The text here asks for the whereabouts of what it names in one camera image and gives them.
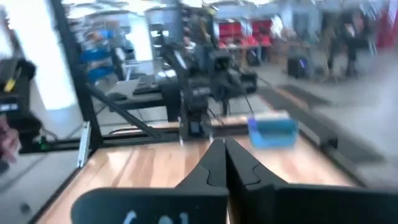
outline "yellow label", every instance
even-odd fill
[[[14,88],[14,86],[15,86],[15,80],[10,79],[8,80],[6,86],[4,87],[4,91],[6,93],[9,93]]]

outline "blue object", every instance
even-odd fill
[[[112,39],[113,38],[113,31],[111,30],[100,30],[99,34],[104,37],[105,39]]]
[[[292,119],[248,119],[250,140],[254,147],[290,147],[299,135],[299,126]]]
[[[97,80],[100,80],[112,73],[113,73],[113,67],[101,67],[101,68],[91,69],[87,73],[87,80],[90,83],[94,84]]]
[[[106,49],[85,50],[83,53],[81,53],[80,60],[82,63],[87,63],[104,60],[110,56],[110,52]]]

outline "gray mat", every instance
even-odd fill
[[[278,89],[284,90],[296,98],[306,102],[309,107],[313,108],[316,106],[327,106],[330,105],[330,101],[322,99],[320,97],[315,96],[312,93],[309,93],[297,86],[293,85],[281,85],[277,87]]]
[[[334,133],[338,138],[338,148],[342,156],[354,165],[366,164],[370,162],[380,162],[384,158],[371,146],[362,143],[360,140],[350,136],[346,132],[339,133],[338,125],[335,122],[314,116],[311,111],[305,111],[291,102],[286,97],[276,92],[273,88],[259,88],[257,94],[265,99],[274,109],[286,110],[289,115],[310,128],[316,135],[330,136]]]

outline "hand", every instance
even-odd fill
[[[20,146],[18,132],[8,126],[5,116],[0,117],[0,159],[16,162],[15,153]]]
[[[347,32],[349,32],[349,34],[354,37],[355,35],[355,30],[354,27],[351,24],[345,24],[346,30]]]

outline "blue bin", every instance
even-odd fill
[[[88,63],[104,60],[110,56],[111,54],[106,49],[85,50],[83,53],[81,53],[80,60],[82,63]]]
[[[98,33],[105,39],[112,39],[114,37],[114,33],[111,30],[99,30]]]
[[[110,74],[113,74],[113,67],[95,68],[88,71],[87,79],[90,83],[94,84],[97,80],[100,80]]]
[[[293,119],[248,119],[249,136],[256,148],[291,147],[299,135],[299,126]]]

